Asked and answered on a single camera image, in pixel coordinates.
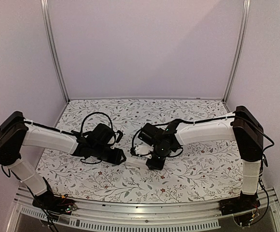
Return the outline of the white remote control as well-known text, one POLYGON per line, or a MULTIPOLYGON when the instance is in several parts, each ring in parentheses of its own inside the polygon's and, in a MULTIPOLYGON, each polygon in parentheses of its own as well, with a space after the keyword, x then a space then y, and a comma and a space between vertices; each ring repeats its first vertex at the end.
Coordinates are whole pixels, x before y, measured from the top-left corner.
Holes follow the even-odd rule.
POLYGON ((146 161, 143 159, 137 159, 133 157, 128 157, 124 162, 126 166, 137 167, 140 169, 147 169, 146 161))

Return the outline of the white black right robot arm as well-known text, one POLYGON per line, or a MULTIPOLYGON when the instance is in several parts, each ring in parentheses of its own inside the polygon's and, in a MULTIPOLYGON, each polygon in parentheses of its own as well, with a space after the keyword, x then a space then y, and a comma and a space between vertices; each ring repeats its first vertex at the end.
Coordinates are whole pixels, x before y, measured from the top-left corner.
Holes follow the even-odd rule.
POLYGON ((242 195, 236 198, 235 207, 245 211, 254 202, 261 175, 261 165, 267 165, 264 157, 264 139, 274 142, 265 133, 262 125, 245 106, 224 116, 186 121, 175 119, 163 125, 146 123, 138 132, 138 138, 152 147, 146 165, 151 170, 162 170, 165 160, 172 152, 184 145, 206 141, 235 141, 243 161, 242 195))

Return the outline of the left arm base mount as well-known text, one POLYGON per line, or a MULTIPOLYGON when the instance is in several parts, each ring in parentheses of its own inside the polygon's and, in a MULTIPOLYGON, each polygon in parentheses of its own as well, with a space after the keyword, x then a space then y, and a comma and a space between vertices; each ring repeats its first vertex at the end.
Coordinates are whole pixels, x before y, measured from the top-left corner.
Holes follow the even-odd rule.
POLYGON ((33 195, 33 206, 39 207, 45 211, 53 213, 55 215, 67 214, 70 215, 72 211, 77 209, 75 200, 70 199, 68 194, 61 196, 56 196, 47 180, 43 177, 43 180, 46 183, 46 192, 42 193, 40 196, 33 195))

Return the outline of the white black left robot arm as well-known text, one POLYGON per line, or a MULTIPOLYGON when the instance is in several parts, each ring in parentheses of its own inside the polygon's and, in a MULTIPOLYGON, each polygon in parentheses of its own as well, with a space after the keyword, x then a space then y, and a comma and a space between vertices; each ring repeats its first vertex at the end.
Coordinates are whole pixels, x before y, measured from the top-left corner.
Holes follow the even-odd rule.
POLYGON ((85 160, 90 157, 100 162, 120 165, 126 161, 123 150, 115 148, 123 137, 113 125, 99 123, 93 130, 64 131, 26 119, 22 112, 13 112, 0 125, 0 166, 7 167, 22 183, 38 196, 47 210, 57 206, 46 180, 20 154, 22 147, 31 146, 60 151, 85 160))

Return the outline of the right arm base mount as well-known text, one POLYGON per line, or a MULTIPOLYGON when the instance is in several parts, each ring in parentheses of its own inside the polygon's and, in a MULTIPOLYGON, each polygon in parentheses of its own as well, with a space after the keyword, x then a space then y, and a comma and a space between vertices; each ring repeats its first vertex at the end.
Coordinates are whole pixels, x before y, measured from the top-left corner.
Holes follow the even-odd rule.
POLYGON ((238 197, 219 201, 219 210, 223 216, 252 210, 259 206, 260 201, 257 193, 254 195, 247 195, 241 192, 238 197))

